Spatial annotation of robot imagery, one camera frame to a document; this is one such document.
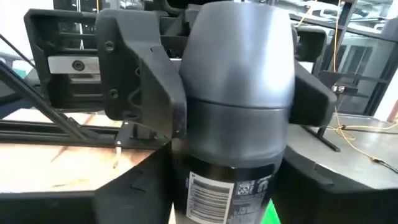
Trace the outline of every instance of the window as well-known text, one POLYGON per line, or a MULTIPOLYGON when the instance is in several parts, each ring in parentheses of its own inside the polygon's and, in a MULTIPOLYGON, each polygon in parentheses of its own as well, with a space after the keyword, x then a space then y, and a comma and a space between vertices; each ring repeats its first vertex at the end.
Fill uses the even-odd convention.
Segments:
POLYGON ((339 96, 337 102, 338 111, 342 113, 363 114, 377 82, 357 80, 356 85, 347 85, 340 79, 337 84, 358 89, 357 92, 339 96))
POLYGON ((381 78, 395 43, 347 32, 338 51, 338 72, 381 78))
POLYGON ((380 34, 398 16, 398 0, 359 0, 348 27, 380 34))

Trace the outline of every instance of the wire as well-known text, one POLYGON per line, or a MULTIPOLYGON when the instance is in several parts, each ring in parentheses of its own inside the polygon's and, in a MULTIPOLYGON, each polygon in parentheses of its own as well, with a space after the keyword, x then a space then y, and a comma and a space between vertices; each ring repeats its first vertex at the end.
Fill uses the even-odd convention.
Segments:
MULTIPOLYGON (((337 7, 340 8, 340 4, 341 4, 341 0, 338 1, 338 5, 337 7)), ((336 56, 337 56, 337 30, 338 30, 338 19, 339 19, 339 11, 337 11, 337 17, 336 17, 336 29, 335 29, 335 43, 334 43, 334 48, 333 48, 333 72, 336 73, 336 56)), ((345 131, 343 131, 343 128, 369 128, 369 129, 382 129, 382 130, 387 130, 387 129, 391 129, 395 126, 398 125, 397 124, 393 124, 389 127, 385 127, 385 128, 379 128, 379 127, 375 127, 375 126, 365 126, 365 125, 350 125, 350 126, 343 126, 340 123, 340 119, 338 117, 338 112, 337 112, 337 107, 335 107, 335 113, 336 113, 336 119, 337 119, 337 123, 338 123, 338 127, 337 128, 333 128, 333 127, 328 127, 328 129, 334 129, 336 131, 336 133, 343 137, 344 140, 355 150, 357 150, 359 153, 361 153, 362 155, 368 157, 372 162, 375 162, 377 164, 380 164, 382 166, 387 167, 388 169, 392 170, 393 172, 395 172, 396 174, 398 174, 398 169, 396 169, 395 167, 389 165, 388 163, 384 162, 384 160, 374 157, 370 154, 368 154, 367 152, 364 152, 360 149, 358 149, 356 146, 353 145, 353 143, 351 141, 355 140, 355 137, 352 134, 349 134, 350 137, 347 137, 345 133, 345 131)))
POLYGON ((305 13, 305 15, 301 18, 300 22, 298 22, 297 27, 303 23, 304 19, 312 12, 312 6, 308 9, 308 11, 305 13))

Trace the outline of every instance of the screw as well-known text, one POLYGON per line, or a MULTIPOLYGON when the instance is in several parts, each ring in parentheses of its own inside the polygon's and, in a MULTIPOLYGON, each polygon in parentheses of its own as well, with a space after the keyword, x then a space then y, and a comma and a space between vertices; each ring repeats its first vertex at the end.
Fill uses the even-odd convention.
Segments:
POLYGON ((76 60, 72 62, 72 68, 80 72, 85 69, 85 64, 80 60, 76 60))
POLYGON ((107 52, 112 52, 114 50, 114 43, 112 41, 105 42, 105 50, 107 52))
POLYGON ((109 91, 109 95, 111 95, 112 98, 119 98, 119 93, 117 90, 109 91))

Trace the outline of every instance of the aerosol can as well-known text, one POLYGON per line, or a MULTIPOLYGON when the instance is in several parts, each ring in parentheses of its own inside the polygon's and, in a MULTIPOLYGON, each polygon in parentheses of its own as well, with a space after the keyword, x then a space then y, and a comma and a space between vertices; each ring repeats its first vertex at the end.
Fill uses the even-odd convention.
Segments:
POLYGON ((179 73, 187 135, 172 144, 177 223, 260 223, 294 95, 289 15, 262 4, 205 4, 179 73))

